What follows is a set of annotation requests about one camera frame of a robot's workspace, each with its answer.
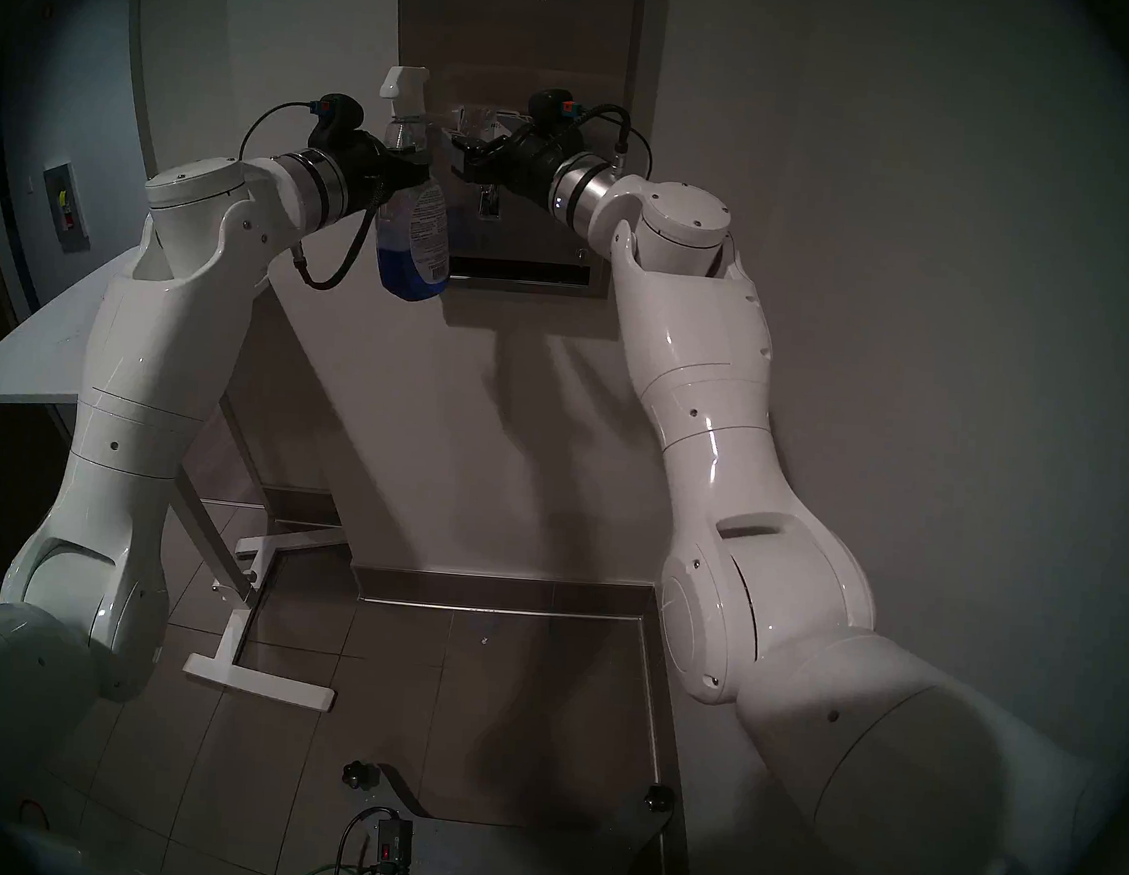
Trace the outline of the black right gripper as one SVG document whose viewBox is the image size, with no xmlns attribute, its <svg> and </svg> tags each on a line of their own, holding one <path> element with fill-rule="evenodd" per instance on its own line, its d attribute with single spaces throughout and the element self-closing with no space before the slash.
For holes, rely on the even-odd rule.
<svg viewBox="0 0 1129 875">
<path fill-rule="evenodd" d="M 458 180 L 492 186 L 496 177 L 501 187 L 541 209 L 551 204 L 555 173 L 569 148 L 545 128 L 531 121 L 514 132 L 501 124 L 460 124 L 448 137 L 450 172 Z"/>
</svg>

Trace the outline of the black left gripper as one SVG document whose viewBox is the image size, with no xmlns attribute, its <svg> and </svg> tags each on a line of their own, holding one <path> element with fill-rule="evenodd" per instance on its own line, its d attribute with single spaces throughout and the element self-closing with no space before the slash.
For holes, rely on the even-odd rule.
<svg viewBox="0 0 1129 875">
<path fill-rule="evenodd" d="M 434 157 L 427 150 L 391 150 L 380 139 L 360 129 L 338 143 L 338 166 L 345 183 L 344 216 L 378 210 L 394 191 L 386 183 L 423 184 L 432 180 Z"/>
</svg>

